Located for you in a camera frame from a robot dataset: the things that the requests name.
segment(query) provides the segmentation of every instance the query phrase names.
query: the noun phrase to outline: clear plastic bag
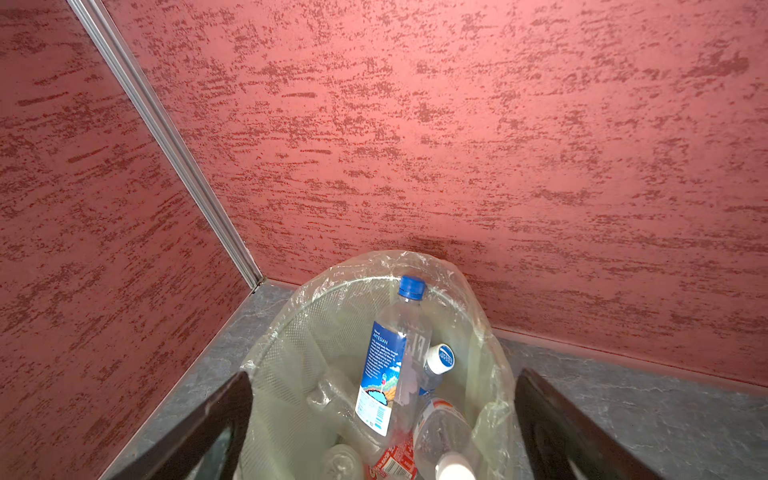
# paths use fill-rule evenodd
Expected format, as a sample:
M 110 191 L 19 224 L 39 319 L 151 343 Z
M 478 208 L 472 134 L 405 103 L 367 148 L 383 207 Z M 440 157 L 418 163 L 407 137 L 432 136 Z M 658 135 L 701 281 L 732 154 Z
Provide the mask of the clear plastic bag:
M 447 343 L 455 354 L 437 393 L 473 425 L 483 457 L 478 478 L 511 478 L 515 381 L 475 294 L 453 264 L 387 250 L 332 266 L 301 286 L 246 356 L 253 410 L 240 454 L 243 480 L 315 478 L 337 434 L 306 397 L 328 366 L 359 382 L 373 320 L 407 274 L 429 286 L 422 307 L 434 329 L 432 344 Z

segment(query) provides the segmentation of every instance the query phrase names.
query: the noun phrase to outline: metal corner trim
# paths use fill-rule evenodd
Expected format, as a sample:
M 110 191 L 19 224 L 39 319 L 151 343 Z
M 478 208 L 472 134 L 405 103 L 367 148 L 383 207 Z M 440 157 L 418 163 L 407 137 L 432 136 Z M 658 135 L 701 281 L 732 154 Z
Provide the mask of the metal corner trim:
M 248 286 L 264 279 L 101 0 L 67 0 Z

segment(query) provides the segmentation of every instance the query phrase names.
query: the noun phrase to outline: plastic trash bag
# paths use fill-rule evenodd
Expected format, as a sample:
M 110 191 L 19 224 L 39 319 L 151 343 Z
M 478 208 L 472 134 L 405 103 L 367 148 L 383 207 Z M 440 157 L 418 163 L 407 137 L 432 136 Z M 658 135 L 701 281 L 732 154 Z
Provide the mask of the plastic trash bag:
M 400 278 L 420 276 L 432 345 L 447 343 L 454 368 L 436 393 L 454 402 L 482 454 L 478 479 L 511 478 L 515 380 L 466 278 L 452 264 L 402 250 L 354 257 L 316 276 L 288 300 L 250 350 L 253 409 L 240 454 L 243 480 L 315 478 L 336 427 L 306 403 L 328 366 L 359 385 L 373 320 L 395 300 Z

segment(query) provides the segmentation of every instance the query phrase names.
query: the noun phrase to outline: red textured wall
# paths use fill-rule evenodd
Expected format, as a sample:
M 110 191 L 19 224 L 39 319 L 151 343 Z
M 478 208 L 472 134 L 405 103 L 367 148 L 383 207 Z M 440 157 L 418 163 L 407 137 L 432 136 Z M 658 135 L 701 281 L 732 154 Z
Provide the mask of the red textured wall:
M 0 69 L 0 478 L 97 478 L 248 289 L 66 2 Z
M 768 386 L 763 2 L 108 2 L 268 276 L 422 250 L 491 321 Z

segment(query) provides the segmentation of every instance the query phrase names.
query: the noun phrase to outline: empty bottle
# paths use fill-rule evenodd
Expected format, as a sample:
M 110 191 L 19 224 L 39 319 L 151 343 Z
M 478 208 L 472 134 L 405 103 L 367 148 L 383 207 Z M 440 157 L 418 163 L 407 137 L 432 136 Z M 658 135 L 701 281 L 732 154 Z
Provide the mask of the empty bottle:
M 450 402 L 427 396 L 413 429 L 413 461 L 424 480 L 475 480 L 472 429 Z
M 320 459 L 320 480 L 364 480 L 362 461 L 349 445 L 334 445 Z
M 355 404 L 355 413 L 382 437 L 400 443 L 413 426 L 424 376 L 424 358 L 432 337 L 421 299 L 423 280 L 403 276 L 397 300 L 376 317 Z
M 339 370 L 328 368 L 317 387 L 306 397 L 310 408 L 321 415 L 367 465 L 375 465 L 389 446 L 391 435 L 381 436 L 355 415 L 355 387 Z
M 419 395 L 436 389 L 442 383 L 442 374 L 453 368 L 455 359 L 451 347 L 444 343 L 429 347 L 424 362 L 424 378 Z

